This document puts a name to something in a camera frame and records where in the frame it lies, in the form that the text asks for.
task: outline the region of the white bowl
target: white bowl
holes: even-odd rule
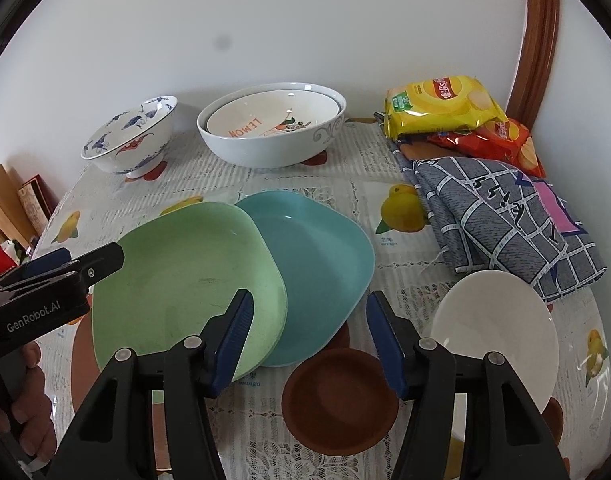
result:
[[[501,352],[540,412],[550,400],[559,369],[559,340],[538,294],[501,270],[466,276],[443,298],[430,336],[454,354],[481,358]],[[457,394],[452,434],[465,436],[466,395]]]
[[[322,94],[334,100],[338,109],[334,117],[317,124],[316,127],[308,126],[270,136],[243,135],[231,137],[229,134],[220,136],[210,133],[208,130],[207,123],[212,115],[225,105],[243,97],[275,90],[288,90],[294,92],[294,94],[297,91]],[[322,152],[341,131],[345,110],[346,101],[343,96],[325,86],[306,83],[273,83],[245,88],[221,97],[198,115],[196,124],[208,148],[223,160],[246,168],[283,168],[303,162]],[[307,120],[303,121],[301,118],[296,118],[297,123],[298,121],[307,122]]]
[[[207,131],[219,137],[269,137],[317,128],[338,113],[338,103],[327,95],[271,90],[219,108],[207,120]]]
[[[152,171],[172,136],[170,114],[177,102],[174,96],[155,97],[115,115],[90,137],[80,156],[107,173],[129,178]]]

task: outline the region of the red bat pattern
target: red bat pattern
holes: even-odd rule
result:
[[[121,152],[129,152],[130,150],[135,150],[139,147],[139,145],[143,142],[143,139],[145,137],[147,137],[148,135],[154,135],[154,133],[150,132],[148,134],[144,134],[141,137],[138,137],[135,140],[132,140],[129,144],[126,144],[125,146],[123,146],[123,148],[121,148],[120,150],[118,150],[116,152],[116,155],[114,156],[114,158],[118,157],[118,154]]]

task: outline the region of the blue plate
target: blue plate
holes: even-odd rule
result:
[[[263,191],[237,203],[272,253],[287,288],[287,322],[263,366],[298,363],[321,350],[357,306],[375,271],[361,227],[291,191]]]

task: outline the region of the bowl foot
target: bowl foot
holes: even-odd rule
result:
[[[141,178],[144,174],[150,173],[154,168],[156,168],[163,161],[163,152],[160,152],[159,155],[155,156],[153,160],[141,166],[137,170],[130,171],[130,173],[126,174],[127,178]]]

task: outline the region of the yellow chip bag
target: yellow chip bag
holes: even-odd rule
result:
[[[488,91],[466,75],[429,79],[387,91],[385,135],[474,130],[487,121],[508,118]]]

